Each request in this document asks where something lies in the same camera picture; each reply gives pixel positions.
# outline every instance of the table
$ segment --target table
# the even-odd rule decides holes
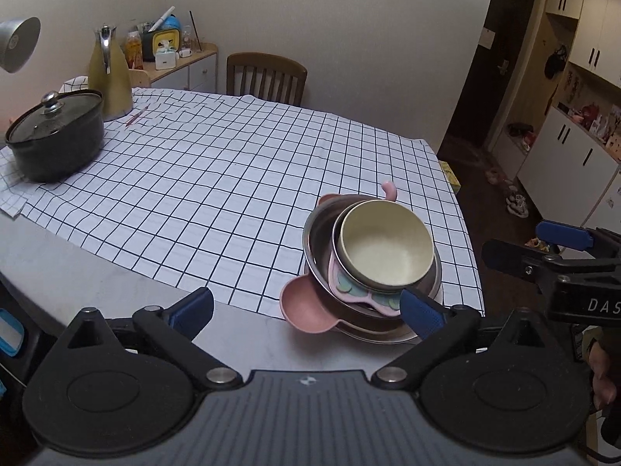
[[[378,194],[386,178],[434,236],[445,304],[482,310],[461,212],[425,142],[253,97],[173,90],[137,89],[134,111],[107,125],[95,163],[62,184],[36,188],[16,219],[0,217],[9,249],[0,271],[63,323],[88,304],[109,317],[153,301],[167,306],[209,280],[219,303],[206,328],[207,350],[220,345],[248,369],[290,367],[298,359],[319,369],[363,358],[377,367],[369,352],[385,359],[403,347],[376,350],[339,338],[335,357],[319,359],[317,346],[334,340],[300,338],[284,321],[260,314],[280,316],[278,295],[302,265],[301,228],[319,195]],[[133,237],[142,240],[139,252],[125,245]],[[251,331],[262,354],[231,353],[225,339]],[[352,348],[360,355],[346,361],[342,353]]]

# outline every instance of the yellow box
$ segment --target yellow box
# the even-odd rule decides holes
[[[453,192],[457,194],[461,189],[460,182],[457,180],[457,177],[453,173],[453,170],[451,170],[451,167],[448,166],[448,163],[446,161],[440,161],[439,163],[440,166],[442,166],[442,171],[446,175],[446,180],[448,180],[448,183],[451,184]]]

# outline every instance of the wooden chair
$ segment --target wooden chair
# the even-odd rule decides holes
[[[151,87],[151,79],[149,74],[144,70],[129,69],[129,81],[132,87]]]
[[[237,95],[235,94],[236,69],[238,69],[237,71],[241,70],[241,84]],[[248,73],[252,75],[249,89],[247,89]],[[238,52],[231,54],[227,59],[227,95],[251,94],[262,100],[299,107],[302,102],[307,74],[306,68],[297,61],[286,57],[263,54],[262,52]],[[257,77],[259,75],[261,80],[257,92]],[[291,101],[294,79],[296,87],[293,90],[293,101]]]

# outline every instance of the door handle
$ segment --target door handle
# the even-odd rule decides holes
[[[507,73],[508,70],[508,59],[505,59],[501,65],[498,65],[496,68],[498,68],[498,70],[500,71],[501,75],[504,76],[505,73]]]
[[[589,153],[586,155],[585,160],[583,161],[583,166],[586,165],[587,161],[589,161],[589,158],[591,157],[592,153],[593,153],[593,149],[591,149]]]

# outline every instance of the lamp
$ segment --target lamp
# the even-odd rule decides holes
[[[37,17],[0,23],[0,68],[15,73],[28,61],[41,31]]]

